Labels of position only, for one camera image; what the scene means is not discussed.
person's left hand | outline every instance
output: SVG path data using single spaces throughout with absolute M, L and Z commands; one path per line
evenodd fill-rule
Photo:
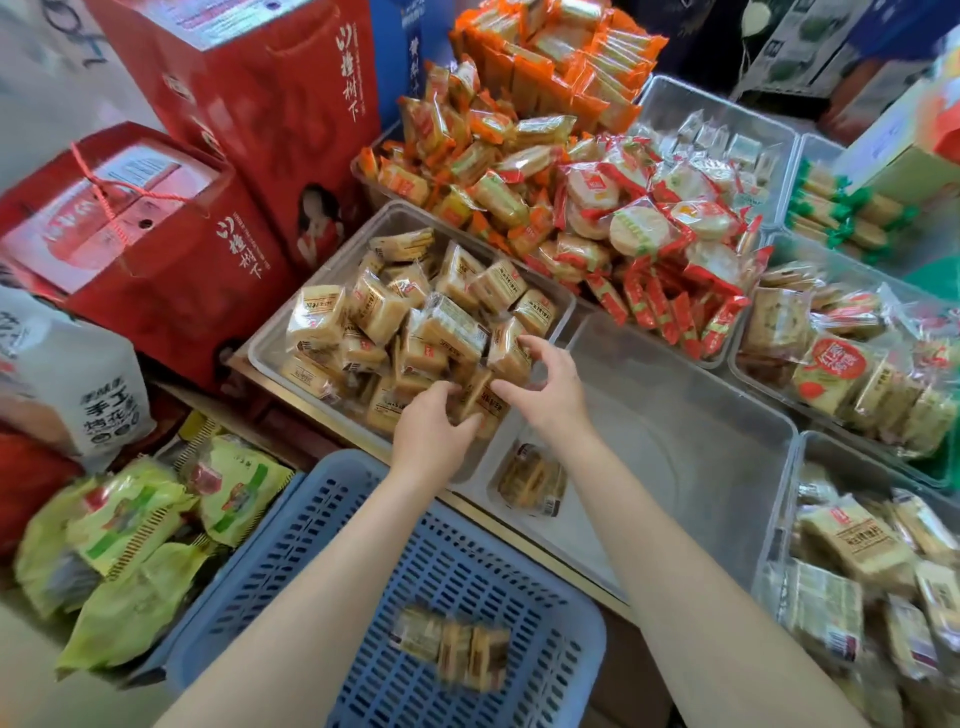
M 446 401 L 459 387 L 436 381 L 408 404 L 394 432 L 391 471 L 408 475 L 440 491 L 464 462 L 483 418 L 471 415 L 459 425 L 446 418 Z

green snack bag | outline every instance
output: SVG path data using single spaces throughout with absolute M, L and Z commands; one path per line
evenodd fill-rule
M 99 486 L 96 478 L 80 480 L 54 495 L 36 512 L 16 551 L 13 575 L 42 619 L 62 609 L 79 609 L 101 577 L 66 540 L 66 526 L 84 510 L 86 494 Z
M 97 587 L 57 659 L 57 676 L 123 665 L 150 649 L 177 615 L 208 543 L 163 544 L 126 578 Z
M 190 488 L 200 497 L 204 530 L 218 544 L 240 546 L 294 472 L 233 435 L 206 443 Z
M 139 457 L 84 495 L 67 542 L 98 573 L 118 579 L 174 535 L 194 502 L 173 471 Z

person's right hand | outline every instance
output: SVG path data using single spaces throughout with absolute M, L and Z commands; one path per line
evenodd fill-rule
M 550 448 L 561 452 L 571 438 L 593 431 L 577 365 L 569 352 L 537 336 L 520 336 L 519 342 L 546 365 L 546 385 L 534 391 L 495 379 L 490 386 L 498 397 L 520 410 Z

blue plastic basket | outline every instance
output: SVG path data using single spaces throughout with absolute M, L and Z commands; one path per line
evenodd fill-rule
M 356 513 L 387 469 L 359 450 L 327 456 L 257 530 L 178 630 L 167 681 L 182 692 Z M 512 630 L 501 692 L 448 690 L 434 668 L 389 646 L 412 602 Z M 377 607 L 330 726 L 576 726 L 606 648 L 593 602 L 563 580 L 434 502 L 414 529 Z

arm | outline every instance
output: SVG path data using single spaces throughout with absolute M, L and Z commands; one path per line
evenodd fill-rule
M 453 389 L 437 382 L 403 411 L 390 474 L 157 728 L 323 723 L 414 526 L 480 425 L 479 416 L 456 427 L 447 421 Z
M 521 337 L 549 375 L 506 381 L 515 406 L 566 467 L 690 728 L 866 726 L 803 649 L 717 566 L 600 439 L 568 352 Z

